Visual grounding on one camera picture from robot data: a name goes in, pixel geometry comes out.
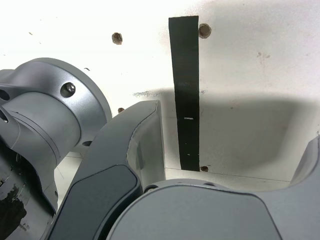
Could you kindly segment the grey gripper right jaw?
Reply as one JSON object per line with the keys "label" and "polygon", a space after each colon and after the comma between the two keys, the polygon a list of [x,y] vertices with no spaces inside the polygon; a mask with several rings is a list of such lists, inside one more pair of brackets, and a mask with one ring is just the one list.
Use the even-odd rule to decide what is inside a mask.
{"label": "grey gripper right jaw", "polygon": [[317,240],[320,140],[309,142],[293,183],[265,192],[173,184],[135,200],[109,240]]}

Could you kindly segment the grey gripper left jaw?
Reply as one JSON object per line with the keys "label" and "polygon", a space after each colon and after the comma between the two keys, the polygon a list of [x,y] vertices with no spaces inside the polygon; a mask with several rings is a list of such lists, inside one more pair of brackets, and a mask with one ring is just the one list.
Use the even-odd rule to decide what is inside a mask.
{"label": "grey gripper left jaw", "polygon": [[138,102],[109,121],[87,150],[49,240],[104,240],[144,189],[165,179],[161,103]]}

